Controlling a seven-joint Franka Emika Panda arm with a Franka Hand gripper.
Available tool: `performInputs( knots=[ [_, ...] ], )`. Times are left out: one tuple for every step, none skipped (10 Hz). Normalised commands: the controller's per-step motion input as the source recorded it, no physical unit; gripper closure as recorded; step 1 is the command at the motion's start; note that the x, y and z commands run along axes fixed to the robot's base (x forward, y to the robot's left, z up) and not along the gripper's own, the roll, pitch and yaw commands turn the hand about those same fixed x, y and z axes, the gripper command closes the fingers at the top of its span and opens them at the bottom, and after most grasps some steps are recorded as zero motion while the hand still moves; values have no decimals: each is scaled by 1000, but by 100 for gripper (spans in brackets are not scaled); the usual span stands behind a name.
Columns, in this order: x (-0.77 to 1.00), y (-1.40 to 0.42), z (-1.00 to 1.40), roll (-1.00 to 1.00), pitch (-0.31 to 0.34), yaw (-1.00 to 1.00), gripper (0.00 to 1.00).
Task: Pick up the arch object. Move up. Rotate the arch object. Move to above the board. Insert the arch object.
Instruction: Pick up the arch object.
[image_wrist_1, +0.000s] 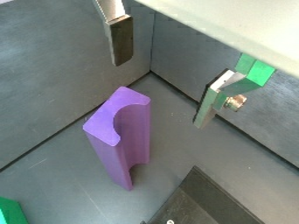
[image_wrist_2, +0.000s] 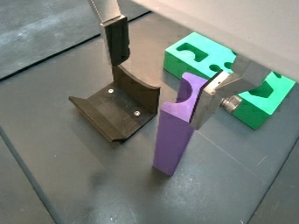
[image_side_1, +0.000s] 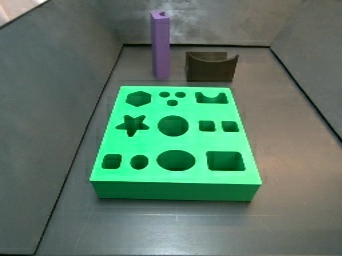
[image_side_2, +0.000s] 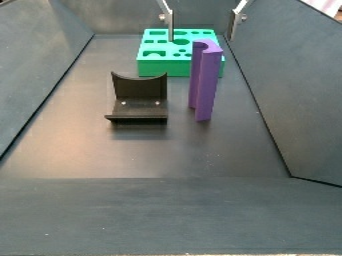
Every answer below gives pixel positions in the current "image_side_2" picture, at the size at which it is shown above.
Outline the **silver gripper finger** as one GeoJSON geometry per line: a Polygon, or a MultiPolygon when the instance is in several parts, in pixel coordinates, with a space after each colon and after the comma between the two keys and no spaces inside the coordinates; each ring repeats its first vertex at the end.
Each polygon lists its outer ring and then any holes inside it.
{"type": "Polygon", "coordinates": [[[248,3],[248,0],[240,0],[236,7],[230,10],[229,24],[228,24],[228,30],[226,30],[226,37],[229,41],[233,40],[236,27],[241,22],[243,10],[245,8],[247,3],[248,3]]]}
{"type": "Polygon", "coordinates": [[[158,14],[158,20],[168,26],[168,41],[173,41],[173,11],[169,8],[165,0],[156,0],[161,13],[158,14]]]}

